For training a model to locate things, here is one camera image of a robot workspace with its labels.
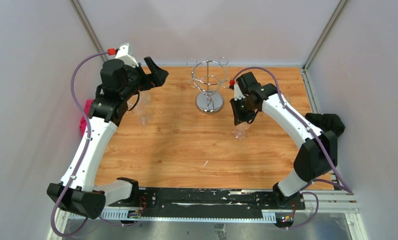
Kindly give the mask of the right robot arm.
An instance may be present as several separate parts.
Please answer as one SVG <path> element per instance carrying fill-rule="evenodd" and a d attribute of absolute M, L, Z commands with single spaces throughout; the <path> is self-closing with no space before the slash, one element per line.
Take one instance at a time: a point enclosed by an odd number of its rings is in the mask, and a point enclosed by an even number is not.
<path fill-rule="evenodd" d="M 338 137 L 333 130 L 322 129 L 300 115 L 277 84 L 261 85 L 252 72 L 231 80 L 230 88 L 234 91 L 230 104 L 235 126 L 252 124 L 262 112 L 275 120 L 298 147 L 292 171 L 272 188 L 273 204 L 285 209 L 308 183 L 338 165 Z"/>

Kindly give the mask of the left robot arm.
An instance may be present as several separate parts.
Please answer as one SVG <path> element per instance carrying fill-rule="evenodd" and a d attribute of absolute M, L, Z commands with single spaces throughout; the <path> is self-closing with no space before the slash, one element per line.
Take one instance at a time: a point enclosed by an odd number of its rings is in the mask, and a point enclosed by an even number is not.
<path fill-rule="evenodd" d="M 55 203 L 53 210 L 96 219 L 104 208 L 118 201 L 136 206 L 140 201 L 139 183 L 127 177 L 114 182 L 95 185 L 98 167 L 109 141 L 120 125 L 124 114 L 131 111 L 128 100 L 140 92 L 164 85 L 169 73 L 147 56 L 144 58 L 150 73 L 139 66 L 129 66 L 122 59 L 103 63 L 101 84 L 90 105 L 83 139 L 59 183 L 50 183 L 47 195 Z"/>

